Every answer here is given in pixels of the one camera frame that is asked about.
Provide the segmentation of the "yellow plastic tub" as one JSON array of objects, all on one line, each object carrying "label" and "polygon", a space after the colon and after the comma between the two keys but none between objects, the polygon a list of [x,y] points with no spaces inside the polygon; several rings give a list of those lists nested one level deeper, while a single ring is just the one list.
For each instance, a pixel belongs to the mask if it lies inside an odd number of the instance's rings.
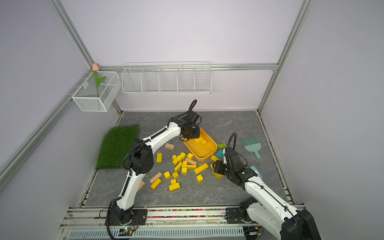
[{"label": "yellow plastic tub", "polygon": [[201,142],[195,143],[194,139],[184,142],[184,145],[197,161],[204,162],[214,155],[218,147],[216,142],[202,128],[200,128],[200,134],[200,137],[203,137],[208,142],[206,145],[202,145]]}]

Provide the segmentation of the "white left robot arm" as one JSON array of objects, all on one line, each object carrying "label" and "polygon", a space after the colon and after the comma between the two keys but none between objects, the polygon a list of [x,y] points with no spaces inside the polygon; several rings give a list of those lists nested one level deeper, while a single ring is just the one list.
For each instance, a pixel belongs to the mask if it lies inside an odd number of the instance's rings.
[{"label": "white left robot arm", "polygon": [[112,222],[116,222],[118,225],[127,225],[133,220],[132,210],[135,197],[144,176],[154,166],[154,153],[173,138],[179,137],[183,141],[199,138],[201,121],[201,116],[188,110],[181,115],[170,118],[167,124],[156,133],[142,140],[136,139],[134,141],[121,164],[121,168],[127,170],[127,177],[121,193],[109,204],[106,226]]}]

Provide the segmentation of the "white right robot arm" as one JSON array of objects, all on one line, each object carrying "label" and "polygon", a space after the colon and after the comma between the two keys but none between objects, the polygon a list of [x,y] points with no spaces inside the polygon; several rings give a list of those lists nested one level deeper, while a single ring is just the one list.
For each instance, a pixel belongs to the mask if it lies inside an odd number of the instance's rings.
[{"label": "white right robot arm", "polygon": [[241,161],[235,150],[224,151],[222,161],[213,163],[216,174],[228,177],[251,195],[240,204],[246,222],[261,224],[278,240],[320,240],[314,217],[306,209],[298,210],[280,198],[259,174]]}]

